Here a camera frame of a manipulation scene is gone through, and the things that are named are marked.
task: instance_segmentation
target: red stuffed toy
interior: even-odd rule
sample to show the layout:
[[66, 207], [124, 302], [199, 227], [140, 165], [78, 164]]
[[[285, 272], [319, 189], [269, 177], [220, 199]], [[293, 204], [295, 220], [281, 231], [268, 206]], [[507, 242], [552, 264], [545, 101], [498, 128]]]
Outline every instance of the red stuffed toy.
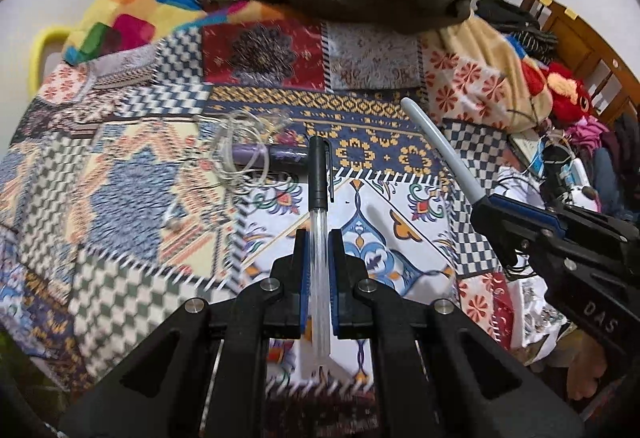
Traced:
[[552, 62], [549, 69], [542, 70], [546, 85], [553, 97], [552, 113], [564, 124], [574, 124], [583, 116], [593, 112], [589, 93], [581, 80], [575, 80], [570, 69]]

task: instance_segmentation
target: pen clip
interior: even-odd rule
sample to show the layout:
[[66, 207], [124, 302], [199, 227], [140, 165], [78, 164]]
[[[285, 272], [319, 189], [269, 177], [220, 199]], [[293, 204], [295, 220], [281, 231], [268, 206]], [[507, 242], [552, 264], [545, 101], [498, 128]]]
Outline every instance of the pen clip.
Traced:
[[334, 202], [334, 148], [331, 142], [326, 138], [323, 140], [325, 145], [325, 153], [329, 159], [329, 199]]

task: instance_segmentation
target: patchwork bedsheet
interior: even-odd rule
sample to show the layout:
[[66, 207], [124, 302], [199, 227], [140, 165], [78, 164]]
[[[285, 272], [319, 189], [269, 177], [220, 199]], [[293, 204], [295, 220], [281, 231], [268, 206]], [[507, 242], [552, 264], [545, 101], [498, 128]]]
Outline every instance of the patchwork bedsheet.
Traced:
[[[293, 176], [234, 197], [212, 172], [210, 142], [221, 114], [285, 108], [292, 143], [331, 141], [329, 224], [369, 275], [423, 302], [458, 302], [461, 278], [491, 277], [486, 294], [463, 287], [462, 306], [505, 342], [497, 259], [399, 106], [429, 106], [420, 39], [232, 8], [185, 27], [180, 12], [176, 31], [131, 49], [101, 37], [106, 54], [80, 46], [83, 62], [46, 78], [0, 165], [0, 324], [61, 388], [82, 392], [188, 298], [228, 299], [268, 274], [308, 223], [306, 184]], [[490, 190], [506, 134], [459, 120], [445, 134]], [[318, 364], [309, 338], [271, 343], [274, 403], [349, 389], [369, 407], [367, 342], [334, 341]]]

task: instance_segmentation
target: yellow sticky note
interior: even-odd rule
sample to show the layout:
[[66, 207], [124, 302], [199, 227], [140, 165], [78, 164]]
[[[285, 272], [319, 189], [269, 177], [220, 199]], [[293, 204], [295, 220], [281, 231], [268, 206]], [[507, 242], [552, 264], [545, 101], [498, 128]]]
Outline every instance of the yellow sticky note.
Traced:
[[578, 18], [578, 14], [576, 12], [574, 12], [573, 10], [567, 8], [566, 10], [564, 10], [564, 14], [569, 17], [572, 21], [575, 21]]

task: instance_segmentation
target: wooden headboard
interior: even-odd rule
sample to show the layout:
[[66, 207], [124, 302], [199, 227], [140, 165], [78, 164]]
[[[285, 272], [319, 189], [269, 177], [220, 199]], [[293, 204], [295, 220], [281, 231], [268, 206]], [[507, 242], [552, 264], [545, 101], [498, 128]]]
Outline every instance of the wooden headboard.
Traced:
[[640, 106], [640, 82], [599, 33], [581, 17], [555, 0], [523, 0], [520, 7], [531, 11], [537, 19], [543, 14], [550, 13], [542, 25], [542, 30], [553, 32], [558, 36], [556, 59], [571, 69], [576, 78], [587, 79], [601, 61], [609, 68], [609, 72], [591, 95], [592, 101], [602, 92], [612, 77], [620, 82], [620, 91], [598, 114], [602, 122], [611, 124], [625, 111], [637, 114], [636, 110]]

